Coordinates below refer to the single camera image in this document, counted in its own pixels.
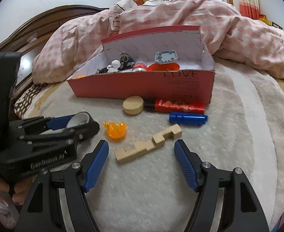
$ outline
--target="blue marker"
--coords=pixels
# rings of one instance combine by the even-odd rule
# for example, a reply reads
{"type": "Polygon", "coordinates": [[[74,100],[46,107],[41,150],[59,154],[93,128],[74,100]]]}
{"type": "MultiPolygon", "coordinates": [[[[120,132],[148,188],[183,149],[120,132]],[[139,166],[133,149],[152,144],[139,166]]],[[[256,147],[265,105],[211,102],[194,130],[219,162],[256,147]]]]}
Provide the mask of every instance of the blue marker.
{"type": "Polygon", "coordinates": [[[171,124],[203,125],[208,121],[208,116],[193,113],[173,112],[169,114],[169,121],[171,124]]]}

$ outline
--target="metal screw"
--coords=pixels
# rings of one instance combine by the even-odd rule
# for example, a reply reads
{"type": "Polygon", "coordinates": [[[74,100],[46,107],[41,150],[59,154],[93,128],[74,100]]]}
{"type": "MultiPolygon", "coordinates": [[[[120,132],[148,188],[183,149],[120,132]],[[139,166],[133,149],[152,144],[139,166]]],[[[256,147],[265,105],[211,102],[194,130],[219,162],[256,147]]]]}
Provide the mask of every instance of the metal screw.
{"type": "Polygon", "coordinates": [[[241,174],[243,173],[243,170],[239,167],[237,167],[235,170],[234,170],[237,174],[241,174]]]}
{"type": "Polygon", "coordinates": [[[46,174],[48,172],[48,169],[47,168],[43,168],[42,170],[41,170],[41,174],[46,174]]]}
{"type": "Polygon", "coordinates": [[[74,169],[77,169],[77,168],[79,168],[80,166],[81,166],[81,164],[79,164],[78,162],[75,162],[75,163],[72,164],[72,167],[73,167],[74,169]]]}
{"type": "Polygon", "coordinates": [[[204,167],[204,168],[210,168],[211,167],[211,163],[209,163],[209,162],[203,162],[202,163],[202,166],[204,167]]]}
{"type": "Polygon", "coordinates": [[[67,139],[67,144],[68,144],[68,145],[73,144],[73,142],[74,142],[74,140],[73,140],[73,139],[67,139]]]}

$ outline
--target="black cap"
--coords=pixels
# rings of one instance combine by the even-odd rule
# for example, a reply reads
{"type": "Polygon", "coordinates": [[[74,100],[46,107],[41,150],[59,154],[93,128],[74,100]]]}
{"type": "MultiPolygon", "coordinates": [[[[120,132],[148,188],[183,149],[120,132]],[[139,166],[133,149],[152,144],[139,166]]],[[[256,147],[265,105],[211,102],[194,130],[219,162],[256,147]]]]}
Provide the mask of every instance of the black cap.
{"type": "Polygon", "coordinates": [[[155,100],[144,101],[144,109],[149,111],[155,110],[155,100]]]}

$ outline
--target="red bottle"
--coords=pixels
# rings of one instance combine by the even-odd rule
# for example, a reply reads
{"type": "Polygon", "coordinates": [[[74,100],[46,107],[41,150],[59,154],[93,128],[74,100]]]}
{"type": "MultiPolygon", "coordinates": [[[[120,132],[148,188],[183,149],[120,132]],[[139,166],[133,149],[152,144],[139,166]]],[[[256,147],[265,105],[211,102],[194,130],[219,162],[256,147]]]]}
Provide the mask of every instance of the red bottle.
{"type": "Polygon", "coordinates": [[[204,114],[204,103],[185,103],[180,101],[169,101],[158,99],[156,101],[145,101],[144,108],[161,113],[183,112],[204,114]]]}

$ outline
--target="open cardboard box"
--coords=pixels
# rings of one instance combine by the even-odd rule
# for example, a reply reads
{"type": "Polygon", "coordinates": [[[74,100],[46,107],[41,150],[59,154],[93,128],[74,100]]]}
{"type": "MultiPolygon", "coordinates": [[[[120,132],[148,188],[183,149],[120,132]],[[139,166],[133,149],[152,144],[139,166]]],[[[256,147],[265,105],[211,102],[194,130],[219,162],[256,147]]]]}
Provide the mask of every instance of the open cardboard box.
{"type": "Polygon", "coordinates": [[[214,82],[214,60],[192,25],[155,27],[118,34],[102,40],[104,51],[67,79],[77,97],[165,99],[209,104],[214,82]],[[95,74],[126,52],[151,65],[155,53],[175,50],[179,71],[138,71],[95,74]]]}

